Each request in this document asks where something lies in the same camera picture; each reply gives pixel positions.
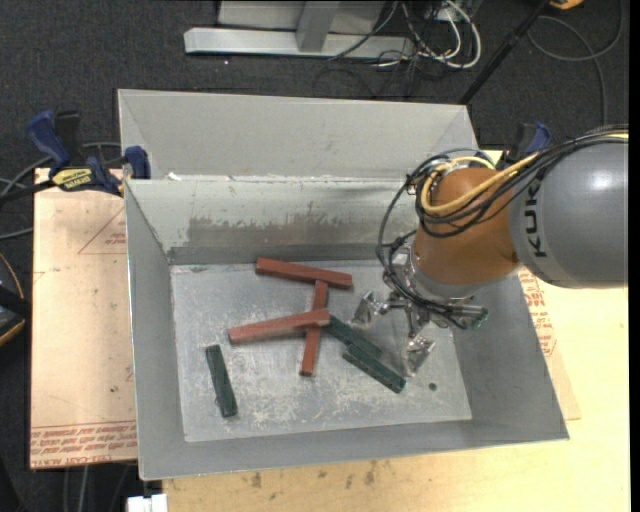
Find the wooden stick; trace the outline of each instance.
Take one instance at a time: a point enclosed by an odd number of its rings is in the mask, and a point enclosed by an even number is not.
[[[328,286],[325,281],[316,281],[316,287],[313,295],[312,310],[322,309],[327,304]],[[300,375],[303,377],[311,377],[313,375],[313,367],[318,353],[318,343],[320,342],[320,327],[310,327],[304,340],[304,355],[302,356],[302,365],[300,366]]]
[[[298,315],[285,316],[255,324],[232,327],[227,331],[232,345],[258,341],[286,334],[294,334],[309,327],[328,325],[330,320],[328,309],[308,311]]]
[[[268,258],[258,258],[258,261],[256,262],[256,273],[281,277],[283,279],[291,279],[293,281],[301,281],[304,283],[324,281],[333,288],[341,288],[344,290],[353,286],[351,274],[309,267],[298,263],[271,260]]]

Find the wooden table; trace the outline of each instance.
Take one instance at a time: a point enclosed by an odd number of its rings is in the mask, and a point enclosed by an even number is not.
[[[170,510],[630,510],[628,291],[541,287],[582,415],[569,441],[166,480]]]

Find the black carpet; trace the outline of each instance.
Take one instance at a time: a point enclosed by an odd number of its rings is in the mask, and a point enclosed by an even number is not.
[[[457,103],[505,36],[537,3],[481,3],[475,22],[483,57],[472,70],[452,72],[432,63],[382,72],[348,60],[187,56],[183,34],[194,26],[213,25],[214,2],[0,1],[0,178],[11,178],[42,157],[25,126],[44,109],[80,111],[85,141],[118,141],[119,88]],[[628,122],[629,4],[585,0],[566,12],[546,10],[544,15],[574,27],[593,52],[615,40],[620,23],[621,37],[597,60],[575,62],[550,58],[527,38],[520,41],[469,105],[480,145],[500,148],[512,143],[522,122],[545,123],[556,142],[604,123]],[[406,33],[400,11],[385,32]],[[539,19],[530,33],[554,53],[590,53],[585,41],[548,19]],[[31,199],[5,205],[0,238],[30,227],[32,206]],[[30,235],[0,240],[0,252],[27,296],[32,248]],[[28,332],[0,347],[0,511],[15,510],[18,501],[23,510],[63,510],[65,479],[69,507],[75,510],[82,469],[65,477],[64,471],[32,472],[27,466],[29,347]],[[10,482],[3,479],[3,467]],[[121,480],[122,494],[143,492],[135,474],[135,468],[122,465],[91,468],[86,509],[108,510]]]

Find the gray metal tray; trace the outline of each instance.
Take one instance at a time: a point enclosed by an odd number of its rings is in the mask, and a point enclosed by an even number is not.
[[[297,375],[299,339],[226,341],[229,327],[310,304],[312,287],[256,276],[258,256],[353,273],[353,291],[330,294],[343,320],[362,292],[383,293],[380,219],[420,160],[475,145],[463,107],[121,91],[120,108],[123,144],[147,149],[154,176],[125,194],[143,479],[567,437],[517,279],[477,294],[491,312],[480,329],[434,328],[400,394],[328,335],[311,379]],[[390,232],[415,228],[410,198],[398,206]],[[393,345],[404,321],[376,329]],[[229,420],[214,404],[212,343],[237,393]]]

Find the blue clamp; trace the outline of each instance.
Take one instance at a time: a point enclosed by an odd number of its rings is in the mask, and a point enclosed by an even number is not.
[[[54,161],[49,170],[49,180],[67,192],[96,190],[121,195],[122,180],[113,176],[108,169],[103,169],[96,157],[88,157],[84,166],[70,166],[70,153],[56,134],[53,119],[53,112],[45,110],[27,125],[27,135],[31,141]],[[124,158],[129,168],[127,177],[151,177],[147,155],[140,146],[127,148]]]
[[[551,130],[546,125],[538,121],[533,124],[521,123],[516,133],[516,142],[505,151],[499,168],[507,167],[546,148],[549,142],[551,142]]]

